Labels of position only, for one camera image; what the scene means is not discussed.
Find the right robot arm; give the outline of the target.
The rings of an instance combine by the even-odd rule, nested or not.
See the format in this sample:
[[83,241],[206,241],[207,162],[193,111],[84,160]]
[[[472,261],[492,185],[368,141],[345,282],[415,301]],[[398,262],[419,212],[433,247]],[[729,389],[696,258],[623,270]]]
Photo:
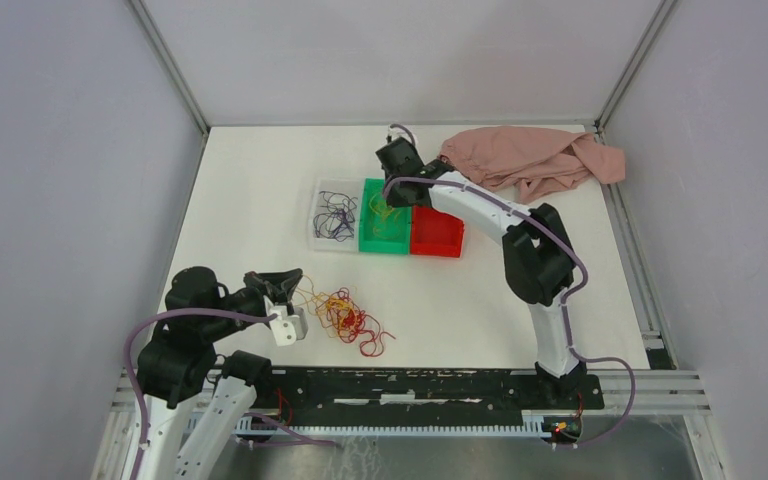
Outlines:
[[559,212],[502,199],[437,159],[424,163],[416,147],[398,138],[377,150],[385,176],[382,196],[391,207],[422,206],[477,228],[500,245],[504,277],[529,308],[537,340],[537,392],[551,408],[578,393],[586,368],[570,351],[564,298],[574,280],[573,249]]

